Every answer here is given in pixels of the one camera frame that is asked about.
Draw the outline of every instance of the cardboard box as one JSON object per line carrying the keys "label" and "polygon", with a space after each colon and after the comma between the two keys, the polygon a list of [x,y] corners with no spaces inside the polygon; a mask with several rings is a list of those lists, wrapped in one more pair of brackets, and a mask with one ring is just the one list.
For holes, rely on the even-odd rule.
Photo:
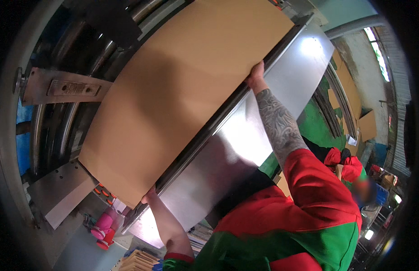
{"label": "cardboard box", "polygon": [[376,137],[375,112],[373,110],[361,117],[357,123],[362,130],[363,142]]}
{"label": "cardboard box", "polygon": [[134,208],[293,23],[265,0],[196,0],[124,67],[79,160]]}

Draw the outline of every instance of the stacked cardboard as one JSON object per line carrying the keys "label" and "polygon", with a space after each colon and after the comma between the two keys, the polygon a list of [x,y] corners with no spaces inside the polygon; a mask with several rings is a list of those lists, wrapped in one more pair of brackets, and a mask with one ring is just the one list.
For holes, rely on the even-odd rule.
{"label": "stacked cardboard", "polygon": [[120,261],[119,271],[151,271],[158,260],[156,257],[136,249],[130,256]]}

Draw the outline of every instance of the blue container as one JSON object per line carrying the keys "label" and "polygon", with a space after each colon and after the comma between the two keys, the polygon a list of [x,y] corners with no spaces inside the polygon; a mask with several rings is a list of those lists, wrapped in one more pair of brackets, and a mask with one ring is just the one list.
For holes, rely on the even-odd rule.
{"label": "blue container", "polygon": [[384,189],[384,187],[376,184],[376,203],[380,206],[383,206],[384,203],[387,202],[387,198],[389,197],[389,192]]}

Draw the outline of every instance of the corrugated metal wall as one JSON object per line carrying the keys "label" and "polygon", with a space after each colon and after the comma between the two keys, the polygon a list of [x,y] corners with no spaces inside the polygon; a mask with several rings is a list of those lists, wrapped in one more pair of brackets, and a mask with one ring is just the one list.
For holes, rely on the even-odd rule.
{"label": "corrugated metal wall", "polygon": [[404,150],[405,106],[411,101],[410,87],[408,84],[408,65],[405,54],[391,29],[384,26],[376,27],[375,29],[385,50],[385,55],[389,57],[388,62],[390,64],[396,95],[398,130],[392,167],[406,176],[410,176],[411,171],[405,166]]}

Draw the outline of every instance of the red sleeve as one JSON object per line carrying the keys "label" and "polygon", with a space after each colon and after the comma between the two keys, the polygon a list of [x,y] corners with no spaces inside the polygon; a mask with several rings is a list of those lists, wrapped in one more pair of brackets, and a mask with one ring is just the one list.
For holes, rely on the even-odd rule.
{"label": "red sleeve", "polygon": [[324,160],[324,165],[334,166],[340,162],[340,150],[338,148],[331,148]]}
{"label": "red sleeve", "polygon": [[185,254],[181,254],[181,253],[176,253],[176,252],[166,253],[166,255],[164,256],[164,260],[167,260],[167,259],[182,260],[182,261],[185,261],[189,264],[192,264],[194,262],[193,257],[190,257],[190,256],[185,255]]}
{"label": "red sleeve", "polygon": [[295,205],[337,225],[357,221],[360,229],[360,211],[351,192],[310,150],[293,151],[284,174]]}
{"label": "red sleeve", "polygon": [[354,182],[362,172],[363,165],[357,157],[351,156],[345,160],[342,169],[342,179],[347,182]]}

